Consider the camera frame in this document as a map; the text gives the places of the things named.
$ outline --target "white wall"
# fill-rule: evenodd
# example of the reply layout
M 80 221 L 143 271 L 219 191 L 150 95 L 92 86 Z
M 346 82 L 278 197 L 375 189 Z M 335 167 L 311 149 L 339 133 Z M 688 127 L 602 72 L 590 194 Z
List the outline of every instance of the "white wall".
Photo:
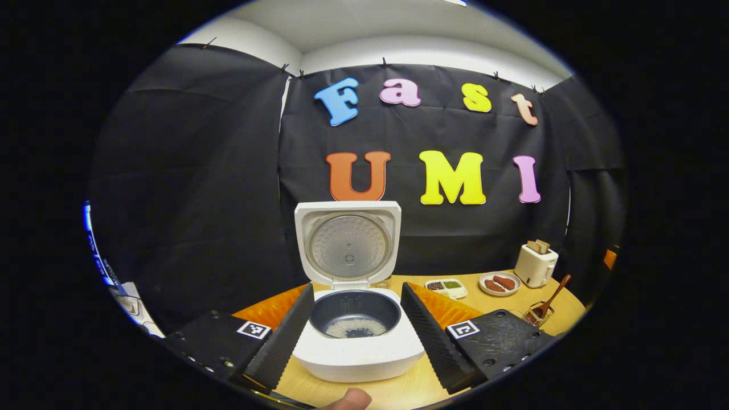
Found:
M 385 36 L 325 47 L 303 56 L 301 69 L 313 73 L 347 66 L 388 63 L 427 64 L 481 72 L 531 87 L 549 87 L 561 76 L 512 53 L 463 40 L 427 36 Z
M 296 47 L 269 30 L 239 18 L 217 18 L 178 44 L 208 44 L 215 37 L 211 45 L 242 51 L 277 67 L 289 64 L 286 71 L 299 74 L 302 53 Z

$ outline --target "toaster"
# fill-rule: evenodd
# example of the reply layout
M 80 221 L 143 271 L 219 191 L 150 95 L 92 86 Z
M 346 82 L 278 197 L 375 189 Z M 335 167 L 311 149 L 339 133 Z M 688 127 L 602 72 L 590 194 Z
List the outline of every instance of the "toaster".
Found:
M 559 258 L 559 254 L 553 250 L 547 250 L 546 254 L 540 255 L 526 245 L 521 245 L 514 274 L 519 276 L 526 286 L 544 286 L 554 273 L 557 258 Z

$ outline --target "black inner pot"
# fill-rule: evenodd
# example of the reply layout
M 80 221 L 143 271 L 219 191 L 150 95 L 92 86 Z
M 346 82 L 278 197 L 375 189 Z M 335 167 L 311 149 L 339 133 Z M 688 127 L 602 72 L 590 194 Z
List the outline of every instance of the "black inner pot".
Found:
M 342 290 L 320 297 L 309 321 L 315 329 L 337 339 L 379 336 L 400 321 L 400 306 L 368 290 Z

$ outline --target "blue letter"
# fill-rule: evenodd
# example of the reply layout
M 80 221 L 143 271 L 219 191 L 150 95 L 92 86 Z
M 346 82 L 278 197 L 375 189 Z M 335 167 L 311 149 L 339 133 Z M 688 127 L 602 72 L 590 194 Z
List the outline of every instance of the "blue letter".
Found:
M 329 121 L 329 124 L 332 127 L 336 127 L 337 125 L 356 117 L 358 112 L 357 109 L 349 108 L 345 101 L 357 104 L 359 101 L 359 99 L 357 99 L 357 94 L 354 93 L 354 90 L 348 88 L 356 87 L 357 85 L 359 85 L 357 80 L 352 77 L 348 77 L 314 94 L 314 98 L 324 102 L 324 105 L 332 115 L 332 119 Z M 344 90 L 342 90 L 342 93 L 339 94 L 339 90 L 342 88 L 344 88 Z

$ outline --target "ceiling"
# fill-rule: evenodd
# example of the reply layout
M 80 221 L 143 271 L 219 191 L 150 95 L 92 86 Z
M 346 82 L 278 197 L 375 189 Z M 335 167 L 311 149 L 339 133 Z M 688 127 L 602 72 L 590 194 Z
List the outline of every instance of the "ceiling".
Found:
M 258 0 L 230 16 L 261 26 L 302 53 L 379 36 L 438 36 L 487 45 L 569 77 L 552 53 L 502 19 L 443 0 Z

